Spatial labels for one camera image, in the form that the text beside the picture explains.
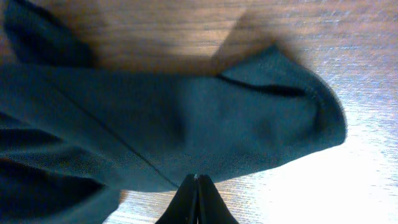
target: navy cloth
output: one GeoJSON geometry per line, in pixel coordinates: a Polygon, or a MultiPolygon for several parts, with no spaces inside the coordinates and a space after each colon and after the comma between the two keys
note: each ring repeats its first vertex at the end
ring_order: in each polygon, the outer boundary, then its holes
{"type": "Polygon", "coordinates": [[[219,182],[345,140],[336,96],[275,46],[215,77],[108,72],[47,11],[8,0],[4,17],[23,64],[0,67],[0,222],[101,223],[120,189],[219,182]]]}

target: wooden surface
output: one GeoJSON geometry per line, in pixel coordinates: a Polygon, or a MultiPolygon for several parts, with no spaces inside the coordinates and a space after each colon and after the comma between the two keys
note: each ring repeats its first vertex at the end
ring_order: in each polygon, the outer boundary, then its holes
{"type": "MultiPolygon", "coordinates": [[[[347,141],[218,183],[240,223],[398,222],[398,2],[35,0],[110,70],[214,75],[276,42],[345,108],[347,141]]],[[[0,63],[15,62],[0,31],[0,63]]],[[[174,192],[123,192],[106,223],[154,223],[174,192]]]]}

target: garment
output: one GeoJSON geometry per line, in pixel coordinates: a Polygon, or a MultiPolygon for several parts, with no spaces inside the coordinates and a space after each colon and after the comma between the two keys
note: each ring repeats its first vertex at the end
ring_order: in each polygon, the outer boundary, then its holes
{"type": "Polygon", "coordinates": [[[187,174],[219,182],[345,139],[330,88],[275,46],[215,77],[108,72],[47,11],[8,0],[4,17],[24,63],[0,67],[0,157],[30,169],[0,163],[0,220],[84,223],[95,208],[101,223],[119,189],[175,190],[187,174]]]}

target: wooden floor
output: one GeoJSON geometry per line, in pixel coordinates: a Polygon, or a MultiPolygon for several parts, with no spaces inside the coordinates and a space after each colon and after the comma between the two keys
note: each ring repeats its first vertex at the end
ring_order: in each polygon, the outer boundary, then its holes
{"type": "MultiPolygon", "coordinates": [[[[34,0],[98,67],[214,75],[275,42],[345,108],[342,146],[218,183],[240,223],[398,222],[397,0],[34,0]]],[[[0,31],[0,63],[15,62],[0,31]]],[[[106,223],[154,223],[174,192],[123,192],[106,223]]]]}

